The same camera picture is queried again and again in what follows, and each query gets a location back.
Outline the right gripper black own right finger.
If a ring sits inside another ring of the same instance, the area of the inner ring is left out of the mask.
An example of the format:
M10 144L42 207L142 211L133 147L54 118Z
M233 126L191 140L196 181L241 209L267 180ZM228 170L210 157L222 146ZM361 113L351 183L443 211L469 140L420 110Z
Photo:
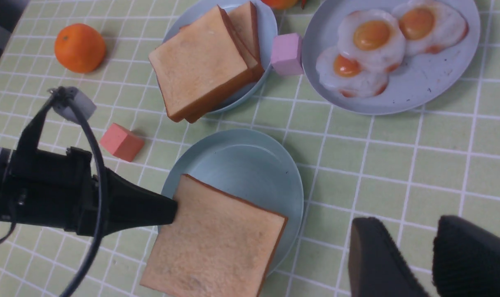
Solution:
M500 237L459 216L441 216L432 277L441 297L500 297Z

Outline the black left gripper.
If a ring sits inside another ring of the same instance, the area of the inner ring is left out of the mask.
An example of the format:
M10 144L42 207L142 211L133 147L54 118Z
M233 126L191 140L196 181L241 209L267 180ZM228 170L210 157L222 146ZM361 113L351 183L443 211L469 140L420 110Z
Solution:
M23 130L17 147L0 147L0 222L61 228L82 236L172 224L178 203L106 169L108 216L90 173L92 154L75 147L61 155L38 148L52 102Z

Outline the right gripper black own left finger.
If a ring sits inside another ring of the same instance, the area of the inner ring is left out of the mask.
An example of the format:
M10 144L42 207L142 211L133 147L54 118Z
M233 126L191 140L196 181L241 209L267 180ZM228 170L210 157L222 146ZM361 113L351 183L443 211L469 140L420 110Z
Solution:
M352 297L428 297L384 224L357 217L350 228L348 276Z

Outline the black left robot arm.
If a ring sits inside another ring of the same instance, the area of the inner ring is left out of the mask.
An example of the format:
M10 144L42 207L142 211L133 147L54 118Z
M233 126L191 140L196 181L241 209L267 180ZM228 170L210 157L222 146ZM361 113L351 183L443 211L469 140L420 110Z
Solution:
M70 297L104 237L157 226L141 286L175 297L257 297L287 257L304 214L299 170L278 141L249 129L224 130L189 148L161 193L105 167L86 120L91 152L38 149L46 103L18 150L0 147L0 221L92 236Z

